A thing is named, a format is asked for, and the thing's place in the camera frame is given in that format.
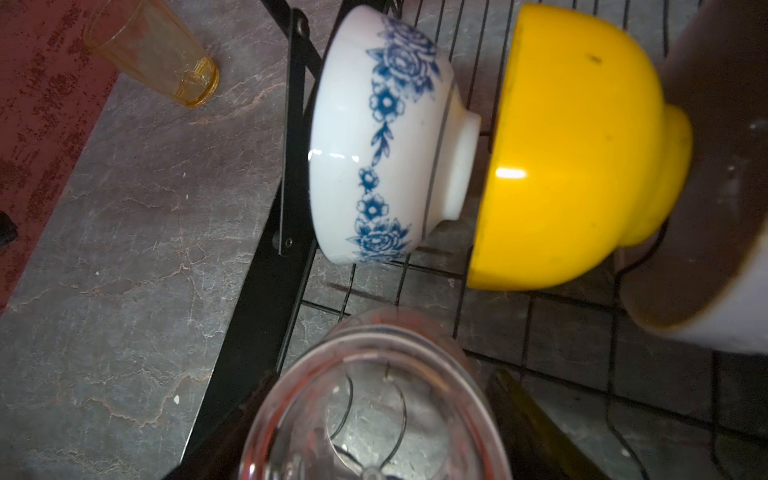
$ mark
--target white ceramic cup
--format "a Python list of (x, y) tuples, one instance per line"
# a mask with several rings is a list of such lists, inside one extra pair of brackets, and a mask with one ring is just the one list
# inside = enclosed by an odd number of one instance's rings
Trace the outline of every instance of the white ceramic cup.
[[(690, 175), (658, 251), (621, 282), (640, 326), (768, 354), (768, 2), (712, 0), (660, 70), (694, 129)], [(653, 239), (617, 255), (619, 267)]]
[(339, 27), (320, 78), (310, 139), (310, 203), (334, 263), (387, 261), (457, 220), (480, 117), (467, 112), (448, 58), (373, 8)]

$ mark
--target tableware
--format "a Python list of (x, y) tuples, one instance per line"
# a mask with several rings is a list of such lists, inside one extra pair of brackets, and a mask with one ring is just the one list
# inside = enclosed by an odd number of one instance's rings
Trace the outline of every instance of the tableware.
[(523, 5), (507, 64), (468, 273), (472, 288), (573, 279), (649, 237), (690, 161), (691, 129), (624, 32)]
[(101, 0), (85, 45), (149, 88), (185, 107), (216, 91), (219, 69), (162, 0)]
[[(768, 353), (768, 3), (707, 2), (660, 69), (697, 132), (656, 253), (621, 282), (632, 320), (670, 339)], [(617, 254), (619, 267), (653, 243)]]
[(485, 396), (433, 319), (385, 307), (345, 319), (282, 374), (241, 480), (511, 480)]
[(437, 223), (458, 219), (479, 130), (429, 38), (354, 8), (326, 56), (308, 155), (312, 219), (328, 260), (401, 257)]

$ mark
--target cup brown rim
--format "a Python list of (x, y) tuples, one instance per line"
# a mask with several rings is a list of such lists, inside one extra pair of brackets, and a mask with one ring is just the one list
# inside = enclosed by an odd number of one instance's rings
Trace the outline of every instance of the cup brown rim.
[(91, 50), (98, 50), (105, 45), (112, 43), (114, 39), (116, 39), (118, 36), (120, 36), (121, 33), (123, 33), (123, 30), (127, 26), (129, 26), (130, 23), (132, 23), (133, 20), (136, 19), (136, 17), (139, 14), (139, 11), (141, 10), (141, 7), (144, 5), (144, 3), (147, 2), (147, 0), (138, 0), (136, 2), (136, 7), (131, 12), (131, 16), (128, 17), (128, 20), (126, 20), (123, 25), (118, 29), (114, 35), (112, 35), (107, 40), (103, 41), (100, 44), (96, 44), (93, 42), (93, 31), (94, 27), (96, 26), (96, 21), (101, 17), (101, 14), (104, 13), (104, 10), (107, 8), (107, 5), (109, 5), (112, 2), (119, 2), (120, 0), (100, 0), (99, 3), (96, 5), (96, 8), (94, 9), (93, 14), (88, 18), (88, 23), (85, 25), (85, 30), (83, 31), (83, 43), (85, 43), (85, 47), (89, 48)]

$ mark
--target yellow bowl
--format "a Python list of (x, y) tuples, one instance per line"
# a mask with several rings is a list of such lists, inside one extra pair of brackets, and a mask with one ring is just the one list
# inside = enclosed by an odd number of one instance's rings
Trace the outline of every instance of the yellow bowl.
[(648, 57), (587, 15), (523, 5), (502, 88), (468, 285), (532, 290), (640, 243), (672, 210), (690, 122)]

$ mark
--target yellow tinted glass cup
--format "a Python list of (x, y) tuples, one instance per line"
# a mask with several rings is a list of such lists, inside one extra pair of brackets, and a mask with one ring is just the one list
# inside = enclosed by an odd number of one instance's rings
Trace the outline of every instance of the yellow tinted glass cup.
[(671, 212), (693, 144), (648, 57), (588, 15), (523, 5), (507, 63), (468, 285), (566, 282)]
[(102, 0), (85, 28), (91, 50), (185, 107), (216, 91), (219, 69), (162, 0)]

